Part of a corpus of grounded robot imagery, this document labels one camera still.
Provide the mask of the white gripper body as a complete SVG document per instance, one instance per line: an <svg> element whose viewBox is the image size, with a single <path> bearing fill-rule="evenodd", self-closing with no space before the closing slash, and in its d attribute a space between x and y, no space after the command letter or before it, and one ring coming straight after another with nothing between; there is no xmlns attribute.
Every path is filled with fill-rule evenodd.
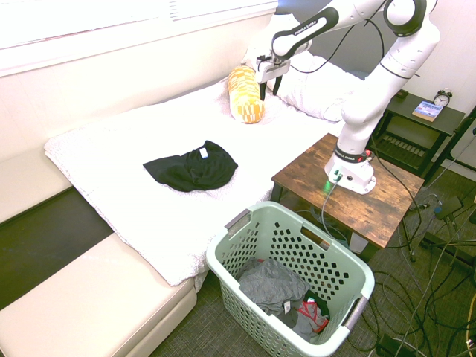
<svg viewBox="0 0 476 357"><path fill-rule="evenodd" d="M264 60L257 63L256 81L267 83L269 80L283 76L289 71L291 61L275 63L271 60Z"/></svg>

